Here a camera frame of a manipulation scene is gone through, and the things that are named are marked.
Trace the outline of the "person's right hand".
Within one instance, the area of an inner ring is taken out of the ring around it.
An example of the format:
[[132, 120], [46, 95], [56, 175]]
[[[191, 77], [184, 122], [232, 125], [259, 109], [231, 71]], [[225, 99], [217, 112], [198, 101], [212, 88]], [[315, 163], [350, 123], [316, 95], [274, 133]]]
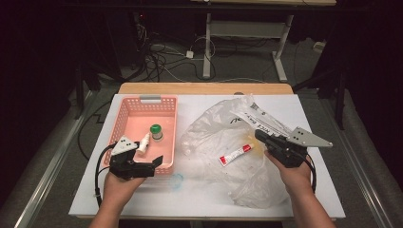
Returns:
[[278, 168], [280, 177], [292, 199], [314, 194], [311, 187], [311, 170], [306, 163], [299, 167], [287, 168], [268, 151], [265, 151], [264, 154]]

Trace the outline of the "white board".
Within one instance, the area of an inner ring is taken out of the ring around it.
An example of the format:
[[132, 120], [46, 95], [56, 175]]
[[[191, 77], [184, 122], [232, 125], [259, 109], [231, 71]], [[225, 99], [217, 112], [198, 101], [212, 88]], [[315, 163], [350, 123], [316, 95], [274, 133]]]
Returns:
[[[106, 147], [113, 123], [118, 115], [118, 106], [128, 94], [114, 96], [106, 115], [104, 126], [68, 214], [80, 219], [90, 219], [98, 211], [94, 195], [94, 170], [98, 156]], [[179, 95], [179, 123], [177, 137], [196, 117], [219, 101], [240, 98], [241, 95]], [[254, 95], [259, 107], [272, 111], [270, 114], [291, 126], [311, 130], [297, 95]], [[169, 185], [169, 177], [161, 175], [148, 178], [135, 192], [133, 199], [122, 212], [125, 219], [188, 219], [188, 220], [286, 220], [292, 218], [291, 202], [286, 199], [280, 205], [268, 209], [252, 209], [237, 206], [230, 200], [223, 183], [208, 182], [202, 177], [199, 161], [175, 151], [173, 174], [182, 175], [178, 186]], [[309, 149], [318, 172], [316, 196], [332, 219], [346, 218], [334, 183], [319, 149]]]

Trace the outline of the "red and white tube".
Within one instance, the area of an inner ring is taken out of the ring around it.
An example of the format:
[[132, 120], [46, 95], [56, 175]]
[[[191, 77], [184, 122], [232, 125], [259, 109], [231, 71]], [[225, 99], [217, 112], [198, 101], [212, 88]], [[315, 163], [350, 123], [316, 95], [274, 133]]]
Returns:
[[232, 162], [233, 160], [235, 160], [236, 158], [238, 158], [239, 156], [249, 152], [250, 150], [252, 150], [254, 148], [254, 145], [252, 143], [250, 144], [245, 144], [243, 145], [241, 148], [231, 152], [228, 155], [224, 155], [219, 157], [219, 161], [221, 163], [222, 166], [226, 166], [228, 165], [230, 162]]

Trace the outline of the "metal floor rail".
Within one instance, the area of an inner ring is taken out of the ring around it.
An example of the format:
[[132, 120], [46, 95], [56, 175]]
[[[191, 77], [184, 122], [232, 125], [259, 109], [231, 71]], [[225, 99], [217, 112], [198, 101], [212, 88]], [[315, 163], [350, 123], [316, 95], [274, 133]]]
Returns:
[[349, 101], [346, 102], [347, 106], [342, 114], [343, 124], [339, 126], [335, 120], [333, 104], [328, 100], [322, 100], [321, 103], [331, 118], [330, 122], [340, 141], [345, 162], [365, 201], [357, 206], [355, 213], [365, 217], [364, 211], [368, 211], [375, 228], [397, 228], [395, 219], [398, 217], [394, 216], [391, 197], [400, 197], [399, 189], [356, 115], [354, 106]]
[[35, 190], [33, 191], [25, 209], [16, 221], [14, 228], [30, 228], [35, 221], [48, 193], [55, 182], [58, 173], [66, 160], [67, 151], [76, 136], [79, 128], [85, 120], [89, 108], [96, 100], [98, 93], [89, 91], [84, 99], [84, 107], [72, 123], [67, 127], [67, 134], [61, 140], [61, 144], [56, 146], [52, 159], [47, 162], [47, 169], [42, 178], [39, 180]]

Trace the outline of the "pink plastic basket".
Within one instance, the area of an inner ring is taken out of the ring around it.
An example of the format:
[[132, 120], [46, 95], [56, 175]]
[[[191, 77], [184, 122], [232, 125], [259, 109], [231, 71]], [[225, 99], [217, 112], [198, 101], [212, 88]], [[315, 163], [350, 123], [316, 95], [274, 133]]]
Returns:
[[[116, 103], [119, 107], [112, 113], [115, 121], [109, 145], [101, 153], [98, 165], [109, 169], [112, 149], [122, 136], [133, 142], [139, 142], [146, 133], [149, 133], [150, 141], [146, 153], [140, 155], [136, 150], [133, 160], [152, 162], [163, 156], [163, 163], [155, 169], [154, 176], [172, 174], [175, 157], [177, 97], [175, 95], [124, 96]], [[152, 124], [159, 124], [162, 127], [163, 138], [160, 141], [156, 142], [151, 137]]]

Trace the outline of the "white metal desk frame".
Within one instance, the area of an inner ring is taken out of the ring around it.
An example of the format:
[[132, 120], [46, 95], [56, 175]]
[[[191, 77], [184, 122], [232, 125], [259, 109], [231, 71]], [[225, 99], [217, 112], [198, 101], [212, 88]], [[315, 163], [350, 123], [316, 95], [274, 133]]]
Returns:
[[206, 14], [205, 48], [203, 55], [203, 79], [210, 79], [212, 72], [211, 58], [215, 45], [211, 40], [216, 37], [242, 38], [275, 38], [279, 39], [278, 49], [272, 52], [272, 60], [277, 71], [278, 79], [287, 83], [288, 79], [281, 62], [281, 55], [293, 23], [294, 16], [288, 15], [284, 22], [246, 22], [214, 20], [211, 13]]

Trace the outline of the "black stand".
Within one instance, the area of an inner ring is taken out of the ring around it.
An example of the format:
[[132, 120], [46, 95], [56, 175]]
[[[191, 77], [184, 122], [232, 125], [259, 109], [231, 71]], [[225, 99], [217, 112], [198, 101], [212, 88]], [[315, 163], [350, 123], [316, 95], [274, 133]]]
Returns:
[[310, 79], [292, 86], [294, 92], [303, 88], [313, 87], [317, 90], [319, 99], [330, 99], [335, 101], [335, 121], [340, 130], [344, 129], [343, 109], [346, 88], [346, 67], [331, 66], [323, 72], [315, 73]]
[[85, 108], [84, 84], [87, 85], [90, 91], [99, 91], [101, 89], [97, 65], [93, 61], [81, 62], [75, 68], [76, 120], [79, 119]]

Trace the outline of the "small white bottle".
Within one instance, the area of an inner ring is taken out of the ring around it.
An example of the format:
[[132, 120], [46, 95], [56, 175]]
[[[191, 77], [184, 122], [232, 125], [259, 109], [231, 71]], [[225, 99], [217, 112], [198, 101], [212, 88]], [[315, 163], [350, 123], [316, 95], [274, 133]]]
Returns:
[[140, 155], [144, 155], [146, 153], [148, 145], [149, 145], [149, 141], [150, 141], [150, 134], [146, 133], [144, 135], [144, 137], [140, 140], [139, 147], [137, 149], [137, 152]]

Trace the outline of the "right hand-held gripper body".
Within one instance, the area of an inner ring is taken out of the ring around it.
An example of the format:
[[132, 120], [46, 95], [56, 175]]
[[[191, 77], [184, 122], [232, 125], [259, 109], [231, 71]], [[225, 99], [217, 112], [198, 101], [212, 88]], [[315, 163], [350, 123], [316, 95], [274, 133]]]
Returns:
[[306, 160], [309, 147], [332, 147], [319, 136], [297, 127], [291, 132], [273, 134], [267, 138], [269, 153], [287, 168], [300, 167]]

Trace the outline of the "person's left hand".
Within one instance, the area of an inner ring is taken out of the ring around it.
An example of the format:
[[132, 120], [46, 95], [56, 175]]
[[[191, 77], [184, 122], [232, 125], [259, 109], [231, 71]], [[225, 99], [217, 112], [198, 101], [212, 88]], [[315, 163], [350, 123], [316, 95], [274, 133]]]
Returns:
[[104, 183], [102, 205], [123, 208], [144, 181], [145, 178], [123, 180], [108, 172]]

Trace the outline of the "clear plastic smiley bag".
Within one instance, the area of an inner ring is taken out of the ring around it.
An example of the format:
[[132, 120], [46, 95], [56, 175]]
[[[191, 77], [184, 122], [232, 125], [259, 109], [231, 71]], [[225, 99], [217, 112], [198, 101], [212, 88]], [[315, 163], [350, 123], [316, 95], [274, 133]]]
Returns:
[[[264, 155], [265, 146], [255, 138], [255, 130], [269, 135], [291, 132], [266, 110], [253, 95], [220, 101], [203, 112], [181, 138], [183, 154], [201, 160], [204, 177], [225, 186], [238, 206], [267, 209], [288, 198], [278, 169]], [[245, 144], [254, 148], [226, 166], [219, 157]]]

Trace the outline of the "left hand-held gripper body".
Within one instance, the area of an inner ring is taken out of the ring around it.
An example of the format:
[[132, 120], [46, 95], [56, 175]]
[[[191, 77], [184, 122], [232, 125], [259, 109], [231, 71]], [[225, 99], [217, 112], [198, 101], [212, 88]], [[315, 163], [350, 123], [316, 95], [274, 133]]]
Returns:
[[134, 161], [135, 144], [129, 138], [122, 136], [114, 146], [109, 161], [109, 171], [116, 177], [131, 180], [135, 178], [153, 177], [155, 169], [152, 162]]

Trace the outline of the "green capped bottle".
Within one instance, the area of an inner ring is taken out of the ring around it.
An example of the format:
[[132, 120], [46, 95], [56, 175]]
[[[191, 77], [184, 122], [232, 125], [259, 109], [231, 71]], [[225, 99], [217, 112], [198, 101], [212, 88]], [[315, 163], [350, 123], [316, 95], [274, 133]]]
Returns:
[[160, 141], [163, 138], [162, 127], [159, 124], [152, 124], [150, 126], [151, 137], [154, 141]]

